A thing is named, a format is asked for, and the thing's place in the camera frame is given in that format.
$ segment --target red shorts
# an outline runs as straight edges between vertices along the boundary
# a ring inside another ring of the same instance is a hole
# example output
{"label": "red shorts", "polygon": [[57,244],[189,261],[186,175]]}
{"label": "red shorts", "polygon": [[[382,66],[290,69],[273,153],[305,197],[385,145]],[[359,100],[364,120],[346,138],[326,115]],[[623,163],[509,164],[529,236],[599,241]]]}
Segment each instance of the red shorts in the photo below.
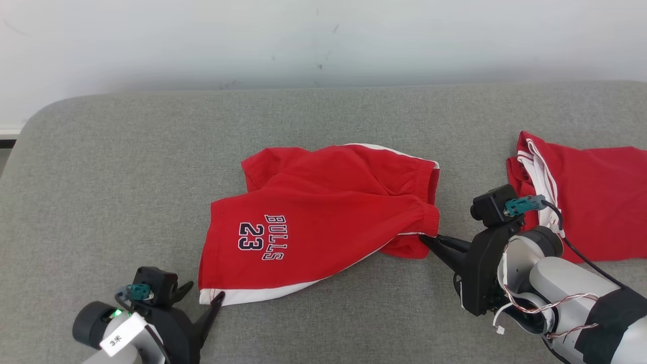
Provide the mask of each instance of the red shorts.
{"label": "red shorts", "polygon": [[424,258],[435,236],[438,164],[370,144],[270,148],[242,162],[248,193],[212,203],[200,302],[264,301],[380,250]]}

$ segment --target gray fabric surface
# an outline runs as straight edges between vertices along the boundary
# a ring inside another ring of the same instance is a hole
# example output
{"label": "gray fabric surface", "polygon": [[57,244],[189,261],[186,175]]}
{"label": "gray fabric surface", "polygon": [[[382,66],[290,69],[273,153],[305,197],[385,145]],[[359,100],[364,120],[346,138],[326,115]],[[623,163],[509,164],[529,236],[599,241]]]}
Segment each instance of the gray fabric surface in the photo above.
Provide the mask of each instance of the gray fabric surface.
{"label": "gray fabric surface", "polygon": [[[209,203],[268,146],[370,142],[441,165],[441,232],[481,230],[471,199],[507,180],[521,130],[575,148],[647,148],[647,84],[582,82],[106,95],[25,126],[0,178],[0,358],[80,363],[76,313],[138,266],[195,280]],[[601,264],[647,294],[642,260]],[[462,310],[434,256],[375,254],[287,297],[227,306],[203,363],[558,363],[540,339]],[[197,318],[197,290],[179,305]]]}

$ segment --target red shirt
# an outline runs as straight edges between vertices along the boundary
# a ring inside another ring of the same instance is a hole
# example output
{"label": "red shirt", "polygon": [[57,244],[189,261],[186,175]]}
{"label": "red shirt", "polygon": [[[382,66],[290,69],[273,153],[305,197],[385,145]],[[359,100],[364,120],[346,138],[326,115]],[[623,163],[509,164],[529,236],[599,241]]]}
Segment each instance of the red shirt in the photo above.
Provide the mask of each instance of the red shirt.
{"label": "red shirt", "polygon": [[[543,194],[564,217],[564,234],[590,260],[647,258],[639,227],[647,221],[647,151],[634,147],[577,150],[521,132],[507,161],[519,196]],[[525,230],[550,226],[550,209],[526,215]],[[564,258],[582,262],[565,247]]]}

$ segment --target black tape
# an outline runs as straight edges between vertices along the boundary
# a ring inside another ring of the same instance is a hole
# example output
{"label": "black tape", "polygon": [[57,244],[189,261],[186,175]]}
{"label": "black tape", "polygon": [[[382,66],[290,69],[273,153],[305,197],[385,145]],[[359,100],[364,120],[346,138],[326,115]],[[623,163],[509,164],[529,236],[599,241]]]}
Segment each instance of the black tape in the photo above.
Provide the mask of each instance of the black tape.
{"label": "black tape", "polygon": [[647,299],[631,288],[608,293],[593,305],[586,324],[598,326],[582,330],[575,350],[587,364],[610,364],[624,332],[634,322],[647,316]]}

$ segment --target cable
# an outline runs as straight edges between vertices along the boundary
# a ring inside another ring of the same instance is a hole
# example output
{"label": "cable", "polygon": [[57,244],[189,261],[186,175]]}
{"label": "cable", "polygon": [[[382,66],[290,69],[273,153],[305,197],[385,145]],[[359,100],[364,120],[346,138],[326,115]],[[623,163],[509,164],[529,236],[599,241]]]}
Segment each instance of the cable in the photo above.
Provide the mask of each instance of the cable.
{"label": "cable", "polygon": [[494,314],[494,319],[492,320],[492,326],[496,327],[497,332],[499,332],[499,330],[500,330],[499,327],[500,326],[496,324],[496,320],[499,318],[499,315],[501,314],[501,312],[505,311],[506,308],[508,308],[508,307],[510,307],[512,305],[513,305],[513,303],[512,303],[512,301],[510,301],[509,303],[504,304],[503,306],[501,306],[500,309],[496,310],[496,313]]}
{"label": "cable", "polygon": [[591,299],[591,300],[597,301],[600,298],[600,297],[598,297],[597,295],[595,295],[593,293],[577,293],[575,295],[566,296],[559,302],[545,304],[545,305],[543,305],[541,307],[539,307],[539,306],[537,308],[525,308],[525,307],[523,307],[522,305],[518,304],[515,301],[514,296],[512,294],[512,291],[508,287],[507,252],[508,252],[508,247],[509,246],[510,245],[506,245],[504,250],[503,250],[503,289],[505,290],[505,293],[506,293],[506,296],[508,297],[508,300],[510,300],[510,303],[517,310],[519,310],[519,311],[521,311],[523,313],[529,313],[529,314],[542,313],[544,311],[550,310],[551,308],[557,307],[557,306],[559,306],[561,304],[564,304],[564,303],[567,303],[567,302],[575,301],[577,299],[586,298],[586,299]]}
{"label": "cable", "polygon": [[547,335],[546,335],[546,338],[547,338],[547,339],[556,339],[557,337],[562,337],[562,336],[564,336],[564,341],[566,341],[566,337],[567,337],[571,332],[574,332],[574,331],[577,331],[577,330],[584,330],[584,329],[586,329],[586,328],[594,328],[594,327],[597,327],[597,326],[598,326],[598,324],[589,324],[589,325],[576,326],[576,327],[574,327],[574,328],[572,328],[572,329],[570,329],[570,330],[568,330],[568,331],[566,331],[566,332],[562,332],[562,333],[560,333],[560,334],[556,334],[556,333],[553,333],[553,334],[547,334]]}
{"label": "cable", "polygon": [[[548,201],[546,201],[546,200],[544,200],[544,199],[542,200],[542,203],[543,203],[544,205],[546,205],[547,207],[549,207],[551,210],[553,210],[553,211],[555,212],[555,214],[557,215],[557,218],[559,219],[558,227],[559,227],[560,231],[563,231],[563,230],[564,230],[564,229],[563,229],[563,227],[564,227],[564,218],[562,217],[562,213],[561,213],[561,212],[559,211],[559,209],[557,209],[557,207],[556,207],[555,205],[553,205],[552,203],[550,203],[550,202],[548,202]],[[568,239],[567,239],[566,237],[562,238],[562,236],[561,236],[561,235],[559,235],[559,234],[557,234],[557,235],[558,235],[558,236],[560,237],[560,239],[562,240],[562,243],[566,244],[569,248],[571,248],[571,250],[572,250],[572,251],[573,251],[577,256],[579,256],[579,257],[580,257],[580,258],[581,258],[581,259],[582,259],[586,264],[588,264],[591,268],[595,269],[595,271],[596,271],[596,272],[600,273],[604,278],[606,278],[606,279],[608,279],[608,280],[612,281],[612,283],[614,283],[614,284],[615,284],[615,285],[617,285],[618,287],[620,287],[620,288],[627,288],[627,286],[626,286],[625,284],[623,284],[621,281],[619,281],[619,280],[617,280],[617,279],[613,278],[609,273],[606,273],[605,271],[603,271],[603,270],[602,270],[602,268],[598,267],[598,266],[597,266],[597,265],[595,265],[592,261],[590,261],[586,256],[584,256],[584,254],[582,254],[582,253],[581,253],[581,252],[580,252],[580,251],[579,251],[575,246],[573,246],[573,244],[571,244],[571,242],[570,242],[570,241],[568,241]]]}
{"label": "cable", "polygon": [[117,294],[115,295],[115,301],[117,301],[117,303],[118,303],[121,307],[125,308],[125,309],[126,309],[126,311],[128,311],[129,313],[133,313],[133,307],[132,307],[132,306],[128,306],[124,301],[122,301],[122,300],[121,300],[121,296],[123,296],[123,293],[122,293],[122,292],[117,292]]}
{"label": "cable", "polygon": [[171,357],[168,355],[168,352],[164,347],[164,344],[162,344],[162,341],[160,341],[160,338],[157,337],[157,334],[153,331],[150,325],[146,325],[144,326],[144,328],[146,329],[146,331],[148,331],[149,334],[151,334],[151,337],[153,338],[153,340],[155,340],[157,347],[162,351],[162,354],[164,355],[164,362],[166,364],[173,364],[173,362],[171,361]]}

